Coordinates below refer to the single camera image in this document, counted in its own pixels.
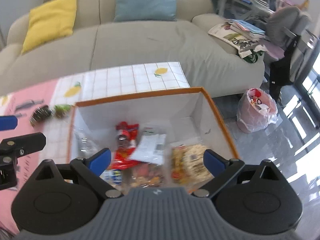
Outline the blue white cracker bag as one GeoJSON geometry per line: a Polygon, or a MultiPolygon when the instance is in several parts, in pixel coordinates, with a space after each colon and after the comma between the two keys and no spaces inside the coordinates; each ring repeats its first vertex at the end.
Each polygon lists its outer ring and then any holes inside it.
{"type": "Polygon", "coordinates": [[[111,169],[105,170],[100,178],[112,186],[121,186],[123,181],[123,173],[121,170],[111,169]]]}

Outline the yellow cushion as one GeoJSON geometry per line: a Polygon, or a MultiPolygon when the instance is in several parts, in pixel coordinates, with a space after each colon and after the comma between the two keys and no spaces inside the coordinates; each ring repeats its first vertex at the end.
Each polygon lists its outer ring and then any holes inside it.
{"type": "Polygon", "coordinates": [[[51,0],[31,9],[21,54],[73,33],[77,0],[51,0]]]}

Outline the grey office chair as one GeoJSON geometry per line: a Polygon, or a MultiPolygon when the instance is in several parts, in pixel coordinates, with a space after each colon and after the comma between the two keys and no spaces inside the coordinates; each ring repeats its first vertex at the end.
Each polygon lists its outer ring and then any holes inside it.
{"type": "Polygon", "coordinates": [[[318,38],[308,31],[311,17],[296,6],[283,7],[275,11],[267,20],[264,44],[267,52],[264,63],[271,63],[285,58],[285,53],[292,49],[289,80],[295,82],[305,68],[318,38]]]}

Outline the dark green seaweed packet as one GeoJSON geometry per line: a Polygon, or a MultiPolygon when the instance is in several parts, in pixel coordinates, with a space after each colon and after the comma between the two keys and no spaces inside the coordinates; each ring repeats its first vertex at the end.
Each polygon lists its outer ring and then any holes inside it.
{"type": "Polygon", "coordinates": [[[38,107],[30,117],[29,121],[31,126],[35,127],[37,124],[44,122],[52,116],[52,110],[48,105],[38,107]]]}

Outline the green label clear snack bag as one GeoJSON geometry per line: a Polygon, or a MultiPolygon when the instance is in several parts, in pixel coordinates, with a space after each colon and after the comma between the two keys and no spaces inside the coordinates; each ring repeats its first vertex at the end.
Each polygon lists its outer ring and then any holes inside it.
{"type": "Polygon", "coordinates": [[[54,106],[54,116],[56,118],[64,118],[70,112],[72,106],[69,104],[59,104],[54,106]]]}

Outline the yellow chips bag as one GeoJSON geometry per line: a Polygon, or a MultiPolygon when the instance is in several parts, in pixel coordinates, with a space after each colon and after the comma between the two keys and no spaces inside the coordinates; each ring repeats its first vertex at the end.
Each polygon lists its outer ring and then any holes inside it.
{"type": "Polygon", "coordinates": [[[177,184],[197,184],[213,176],[203,163],[206,146],[202,144],[181,145],[172,148],[171,178],[177,184]]]}

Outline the light blue cushion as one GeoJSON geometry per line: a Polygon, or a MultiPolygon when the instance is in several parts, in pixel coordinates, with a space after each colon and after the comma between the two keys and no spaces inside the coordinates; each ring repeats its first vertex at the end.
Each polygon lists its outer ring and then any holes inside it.
{"type": "Polygon", "coordinates": [[[116,0],[115,22],[175,20],[176,0],[116,0]]]}

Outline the clear bag mixed candies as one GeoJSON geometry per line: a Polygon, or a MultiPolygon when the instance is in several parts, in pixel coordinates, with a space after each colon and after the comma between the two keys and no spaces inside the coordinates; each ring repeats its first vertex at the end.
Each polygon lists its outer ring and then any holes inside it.
{"type": "Polygon", "coordinates": [[[164,184],[163,166],[142,163],[132,168],[131,187],[160,187],[164,184]]]}

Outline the stack of magazines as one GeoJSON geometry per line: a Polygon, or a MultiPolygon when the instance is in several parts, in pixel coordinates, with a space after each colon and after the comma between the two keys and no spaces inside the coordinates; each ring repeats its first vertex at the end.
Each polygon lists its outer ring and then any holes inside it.
{"type": "Polygon", "coordinates": [[[238,51],[240,58],[256,63],[266,47],[260,43],[265,31],[243,20],[228,20],[213,26],[208,34],[225,42],[238,51]]]}

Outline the pink white patterned tablecloth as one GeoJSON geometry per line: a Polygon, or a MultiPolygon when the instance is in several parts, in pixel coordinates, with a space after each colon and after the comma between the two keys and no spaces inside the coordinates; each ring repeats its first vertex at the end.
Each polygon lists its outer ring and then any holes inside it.
{"type": "Polygon", "coordinates": [[[77,102],[173,88],[188,88],[189,83],[180,63],[162,62],[135,64],[110,69],[93,70],[61,77],[44,83],[1,95],[1,115],[16,115],[18,125],[14,130],[2,131],[1,139],[42,132],[46,146],[41,152],[18,159],[17,185],[1,191],[1,238],[9,239],[18,232],[11,215],[11,203],[35,168],[44,159],[67,163],[69,134],[73,130],[71,112],[63,118],[51,117],[43,123],[31,125],[34,111],[48,105],[74,105],[77,102]]]}

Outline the pink lined trash bin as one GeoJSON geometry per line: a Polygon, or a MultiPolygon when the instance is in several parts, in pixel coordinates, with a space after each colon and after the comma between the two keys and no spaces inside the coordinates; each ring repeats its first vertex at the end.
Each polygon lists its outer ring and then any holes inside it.
{"type": "Polygon", "coordinates": [[[251,88],[241,97],[236,124],[244,133],[265,129],[278,120],[278,109],[272,97],[260,88],[251,88]]]}

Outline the red snack packet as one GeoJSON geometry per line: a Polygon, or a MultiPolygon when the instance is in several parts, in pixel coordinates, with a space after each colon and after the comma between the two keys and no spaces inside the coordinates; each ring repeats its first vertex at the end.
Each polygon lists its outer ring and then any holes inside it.
{"type": "Polygon", "coordinates": [[[131,159],[137,148],[139,124],[128,124],[123,121],[116,125],[117,150],[111,163],[113,170],[126,170],[140,164],[140,161],[131,159]]]}

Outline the beige sofa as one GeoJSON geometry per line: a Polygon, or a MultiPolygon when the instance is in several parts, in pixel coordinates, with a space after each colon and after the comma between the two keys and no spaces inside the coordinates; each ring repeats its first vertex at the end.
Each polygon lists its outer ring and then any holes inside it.
{"type": "Polygon", "coordinates": [[[239,94],[262,84],[265,65],[241,59],[209,35],[223,22],[212,0],[176,0],[175,21],[115,22],[116,0],[78,0],[71,36],[22,54],[29,16],[10,27],[1,51],[1,93],[88,70],[179,62],[190,85],[212,97],[239,94]]]}

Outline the clear plastic snack bag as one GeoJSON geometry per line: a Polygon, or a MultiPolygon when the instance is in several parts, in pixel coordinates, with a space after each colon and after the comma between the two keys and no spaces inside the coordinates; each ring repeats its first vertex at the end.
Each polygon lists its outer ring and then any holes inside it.
{"type": "Polygon", "coordinates": [[[74,135],[76,138],[78,158],[89,158],[100,150],[99,146],[93,140],[92,136],[84,129],[75,128],[74,135]]]}

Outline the orange cardboard box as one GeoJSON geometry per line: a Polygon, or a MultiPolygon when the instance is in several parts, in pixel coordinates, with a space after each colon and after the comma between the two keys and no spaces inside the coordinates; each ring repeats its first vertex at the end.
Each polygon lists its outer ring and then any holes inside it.
{"type": "Polygon", "coordinates": [[[164,187],[171,179],[171,148],[204,144],[225,159],[238,158],[236,146],[210,95],[202,87],[176,88],[112,96],[78,102],[72,110],[68,160],[83,158],[76,129],[82,130],[98,149],[116,151],[116,124],[139,124],[142,131],[154,128],[167,135],[163,152],[164,187]]]}

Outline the grey white snack packet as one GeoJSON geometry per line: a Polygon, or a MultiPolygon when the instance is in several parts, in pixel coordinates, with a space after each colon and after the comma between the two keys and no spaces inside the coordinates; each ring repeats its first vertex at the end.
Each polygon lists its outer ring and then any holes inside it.
{"type": "Polygon", "coordinates": [[[166,138],[167,134],[163,128],[144,127],[139,137],[138,145],[129,156],[129,159],[143,163],[163,165],[166,138]]]}

